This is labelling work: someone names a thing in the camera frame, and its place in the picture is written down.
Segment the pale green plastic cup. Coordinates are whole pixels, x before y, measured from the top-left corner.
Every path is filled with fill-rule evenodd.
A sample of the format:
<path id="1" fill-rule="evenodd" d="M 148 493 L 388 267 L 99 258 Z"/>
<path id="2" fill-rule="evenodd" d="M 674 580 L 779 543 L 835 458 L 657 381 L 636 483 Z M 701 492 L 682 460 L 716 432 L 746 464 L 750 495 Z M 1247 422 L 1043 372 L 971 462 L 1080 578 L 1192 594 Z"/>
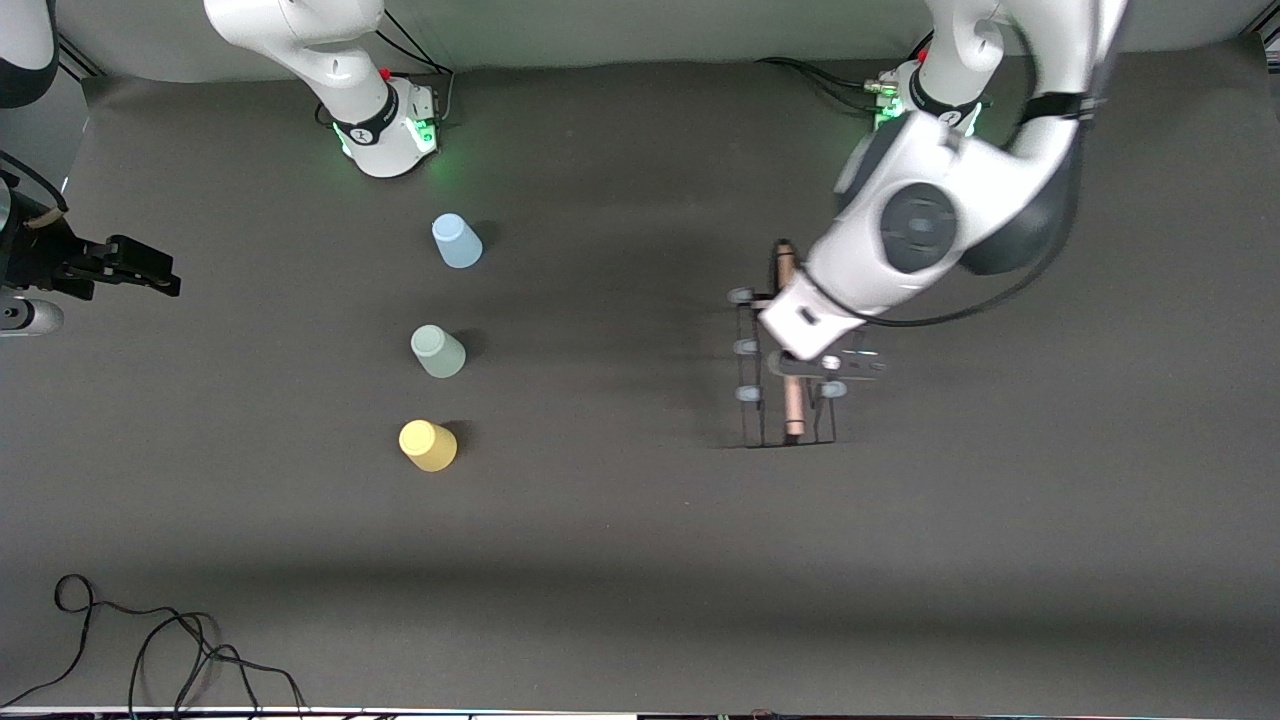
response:
<path id="1" fill-rule="evenodd" d="M 421 325 L 410 337 L 410 347 L 422 369 L 431 377 L 445 379 L 465 366 L 465 346 L 439 325 Z"/>

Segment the dark grey table mat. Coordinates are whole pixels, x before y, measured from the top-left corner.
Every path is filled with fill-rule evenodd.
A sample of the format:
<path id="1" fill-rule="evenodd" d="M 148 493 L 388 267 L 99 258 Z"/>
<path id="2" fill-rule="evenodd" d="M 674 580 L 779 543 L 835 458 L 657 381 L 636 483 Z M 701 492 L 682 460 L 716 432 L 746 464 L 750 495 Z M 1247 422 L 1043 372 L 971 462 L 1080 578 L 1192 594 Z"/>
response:
<path id="1" fill-rule="evenodd" d="M 442 154 L 379 182 L 296 82 L 92 87 L 73 224 L 184 288 L 0 342 L 0 702 L 74 656 L 51 596 L 79 573 L 210 612 L 316 705 L 1280 716 L 1256 41 L 1123 58 L 1062 256 L 992 313 L 869 334 L 888 370 L 817 448 L 741 447 L 727 293 L 828 225 L 858 118 L 745 64 L 454 97 Z M 415 419 L 448 468 L 401 451 Z"/>

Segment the black frame rail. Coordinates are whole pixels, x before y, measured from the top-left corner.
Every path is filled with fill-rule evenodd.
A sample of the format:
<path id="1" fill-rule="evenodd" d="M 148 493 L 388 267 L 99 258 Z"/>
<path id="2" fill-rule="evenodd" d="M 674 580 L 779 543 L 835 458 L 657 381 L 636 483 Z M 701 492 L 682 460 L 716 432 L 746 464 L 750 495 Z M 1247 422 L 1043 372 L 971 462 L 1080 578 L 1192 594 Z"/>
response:
<path id="1" fill-rule="evenodd" d="M 106 72 L 61 32 L 58 33 L 60 68 L 77 81 L 105 77 Z"/>

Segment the black wire cup holder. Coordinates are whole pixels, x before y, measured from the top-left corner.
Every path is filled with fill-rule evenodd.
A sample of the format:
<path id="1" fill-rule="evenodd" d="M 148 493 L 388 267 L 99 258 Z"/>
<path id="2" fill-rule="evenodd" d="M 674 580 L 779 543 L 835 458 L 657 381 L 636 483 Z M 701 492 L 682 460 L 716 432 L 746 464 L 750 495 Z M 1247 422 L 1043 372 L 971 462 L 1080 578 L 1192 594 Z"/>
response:
<path id="1" fill-rule="evenodd" d="M 737 287 L 727 293 L 736 331 L 732 343 L 737 372 L 733 398 L 739 406 L 745 448 L 820 446 L 837 439 L 835 410 L 838 398 L 813 401 L 809 379 L 780 377 L 765 365 L 769 354 L 765 351 L 765 328 L 760 315 L 786 288 L 796 269 L 796 249 L 788 240 L 777 240 L 771 249 L 767 288 Z M 776 425 L 769 424 L 768 379 L 780 384 L 781 419 Z M 773 428 L 780 430 L 776 439 L 771 437 Z"/>

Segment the yellow plastic cup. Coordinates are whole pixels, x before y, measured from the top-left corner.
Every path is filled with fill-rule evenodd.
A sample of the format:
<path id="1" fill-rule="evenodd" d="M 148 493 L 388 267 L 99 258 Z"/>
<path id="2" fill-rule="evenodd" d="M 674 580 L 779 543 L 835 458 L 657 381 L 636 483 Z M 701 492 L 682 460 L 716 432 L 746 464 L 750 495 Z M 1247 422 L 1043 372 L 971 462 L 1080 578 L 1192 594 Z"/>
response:
<path id="1" fill-rule="evenodd" d="M 399 450 L 422 471 L 440 471 L 457 456 L 458 441 L 443 425 L 415 419 L 406 423 L 398 434 Z"/>

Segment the light blue plastic cup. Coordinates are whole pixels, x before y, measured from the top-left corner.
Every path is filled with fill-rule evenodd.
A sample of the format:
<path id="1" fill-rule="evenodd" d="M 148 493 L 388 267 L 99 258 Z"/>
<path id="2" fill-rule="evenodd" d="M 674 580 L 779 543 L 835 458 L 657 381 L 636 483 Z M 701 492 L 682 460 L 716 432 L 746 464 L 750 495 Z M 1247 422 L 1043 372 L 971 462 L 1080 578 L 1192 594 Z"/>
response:
<path id="1" fill-rule="evenodd" d="M 458 214 L 440 214 L 431 224 L 431 236 L 445 265 L 454 269 L 474 266 L 484 252 L 475 229 Z"/>

